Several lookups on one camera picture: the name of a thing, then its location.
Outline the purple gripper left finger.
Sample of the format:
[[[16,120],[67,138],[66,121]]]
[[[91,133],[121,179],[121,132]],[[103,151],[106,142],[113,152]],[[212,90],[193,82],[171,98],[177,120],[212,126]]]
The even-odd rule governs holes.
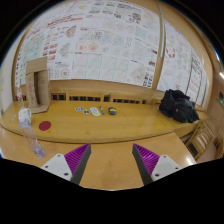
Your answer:
[[[91,144],[87,143],[65,155],[56,154],[42,166],[42,169],[79,185],[90,155]]]

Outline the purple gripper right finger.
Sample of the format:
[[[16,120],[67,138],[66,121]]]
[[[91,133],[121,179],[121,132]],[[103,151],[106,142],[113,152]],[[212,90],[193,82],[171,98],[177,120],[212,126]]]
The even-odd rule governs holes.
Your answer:
[[[181,170],[181,167],[168,155],[159,156],[137,144],[133,145],[132,154],[144,185]]]

